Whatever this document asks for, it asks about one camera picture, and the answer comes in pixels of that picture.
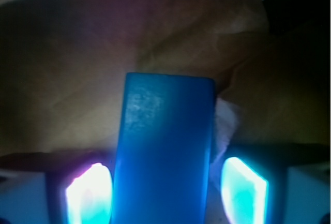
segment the blue plastic piece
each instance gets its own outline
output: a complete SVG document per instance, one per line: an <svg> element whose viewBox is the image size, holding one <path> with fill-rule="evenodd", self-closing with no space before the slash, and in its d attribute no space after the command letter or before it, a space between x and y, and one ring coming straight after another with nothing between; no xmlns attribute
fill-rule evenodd
<svg viewBox="0 0 331 224"><path fill-rule="evenodd" d="M207 78L127 74L111 223L204 223L214 88Z"/></svg>

